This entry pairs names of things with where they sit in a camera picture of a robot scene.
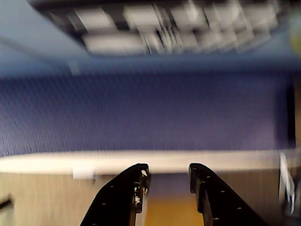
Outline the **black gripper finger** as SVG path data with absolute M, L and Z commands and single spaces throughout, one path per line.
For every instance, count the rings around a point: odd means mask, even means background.
M 127 168 L 99 190 L 80 225 L 143 226 L 149 183 L 148 164 Z
M 201 163 L 189 165 L 190 192 L 205 226 L 266 226 L 267 223 L 217 174 Z

